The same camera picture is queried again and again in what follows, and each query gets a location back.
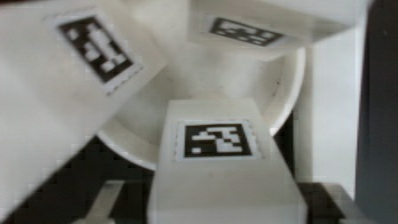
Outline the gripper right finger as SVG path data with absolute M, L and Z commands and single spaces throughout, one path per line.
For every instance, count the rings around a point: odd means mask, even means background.
M 361 224 L 362 213 L 341 185 L 302 182 L 298 189 L 307 204 L 305 224 Z

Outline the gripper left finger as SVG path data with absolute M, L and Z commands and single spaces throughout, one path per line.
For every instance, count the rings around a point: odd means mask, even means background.
M 122 180 L 108 180 L 105 182 L 87 215 L 83 218 L 76 219 L 71 224 L 115 224 L 115 219 L 110 217 L 110 213 L 122 185 Z

